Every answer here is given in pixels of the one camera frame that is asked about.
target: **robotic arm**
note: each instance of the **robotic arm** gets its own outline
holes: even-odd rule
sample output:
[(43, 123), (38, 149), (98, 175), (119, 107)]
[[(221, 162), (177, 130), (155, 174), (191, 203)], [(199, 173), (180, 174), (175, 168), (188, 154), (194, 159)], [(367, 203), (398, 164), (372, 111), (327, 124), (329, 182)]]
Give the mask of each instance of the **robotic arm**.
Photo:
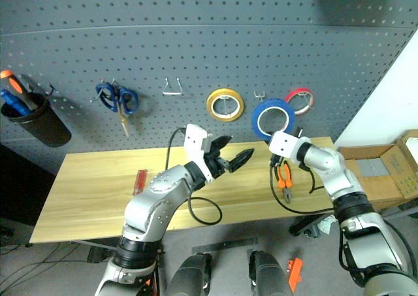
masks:
[(307, 137), (296, 138), (284, 132), (273, 135), (269, 150), (302, 169), (311, 167), (321, 177), (346, 239), (340, 249), (347, 265), (343, 264), (341, 251), (340, 263), (357, 285), (365, 287), (365, 295), (418, 295), (418, 284), (408, 275), (402, 250), (339, 152), (318, 148)]
[(254, 149), (239, 153), (232, 161), (220, 157), (220, 150), (231, 140), (212, 140), (197, 125), (187, 125), (184, 147), (189, 163), (159, 173), (125, 209), (125, 225), (116, 255), (108, 262), (95, 296), (136, 295), (152, 279), (161, 240), (177, 208), (191, 193), (221, 176), (234, 172), (252, 156)]

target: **tool holder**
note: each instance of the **tool holder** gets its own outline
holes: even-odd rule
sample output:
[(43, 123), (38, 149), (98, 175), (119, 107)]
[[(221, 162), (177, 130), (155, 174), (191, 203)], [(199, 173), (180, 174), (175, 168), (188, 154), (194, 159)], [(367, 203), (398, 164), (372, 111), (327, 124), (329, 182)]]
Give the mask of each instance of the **tool holder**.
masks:
[(39, 106), (31, 114), (21, 116), (18, 111), (5, 103), (1, 107), (2, 115), (6, 116), (12, 123), (23, 127), (49, 147), (60, 147), (69, 142), (71, 132), (52, 110), (47, 98), (39, 93), (31, 93), (31, 98)]

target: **blue-handled scissors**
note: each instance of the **blue-handled scissors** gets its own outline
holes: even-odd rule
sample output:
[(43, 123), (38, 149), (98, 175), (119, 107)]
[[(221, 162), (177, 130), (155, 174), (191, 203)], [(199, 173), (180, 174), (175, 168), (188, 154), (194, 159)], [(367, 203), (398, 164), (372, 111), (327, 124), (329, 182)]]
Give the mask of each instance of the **blue-handled scissors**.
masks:
[(138, 110), (138, 94), (133, 90), (109, 84), (108, 82), (98, 84), (96, 86), (96, 92), (106, 108), (119, 114), (122, 128), (125, 131), (126, 137), (129, 137), (127, 116), (132, 115)]

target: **cardboard box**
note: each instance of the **cardboard box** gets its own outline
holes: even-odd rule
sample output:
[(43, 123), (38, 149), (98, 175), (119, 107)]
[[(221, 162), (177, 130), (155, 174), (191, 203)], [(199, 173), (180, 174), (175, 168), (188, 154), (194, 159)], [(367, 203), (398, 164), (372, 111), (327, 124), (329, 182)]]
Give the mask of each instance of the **cardboard box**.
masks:
[(379, 158), (393, 147), (393, 144), (385, 144), (340, 148), (341, 154), (346, 159), (346, 167), (357, 176), (367, 198), (376, 210), (398, 206), (406, 200), (391, 175), (364, 177), (358, 160)]
[(418, 129), (407, 132), (381, 155), (381, 160), (405, 199), (418, 197), (418, 164), (406, 146), (410, 137), (418, 137)]

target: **white wall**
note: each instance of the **white wall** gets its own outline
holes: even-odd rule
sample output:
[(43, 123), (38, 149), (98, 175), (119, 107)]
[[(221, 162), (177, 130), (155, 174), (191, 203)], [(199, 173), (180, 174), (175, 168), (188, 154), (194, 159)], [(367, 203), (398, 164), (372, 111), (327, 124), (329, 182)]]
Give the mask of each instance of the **white wall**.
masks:
[(388, 144), (413, 128), (418, 128), (418, 31), (335, 145)]

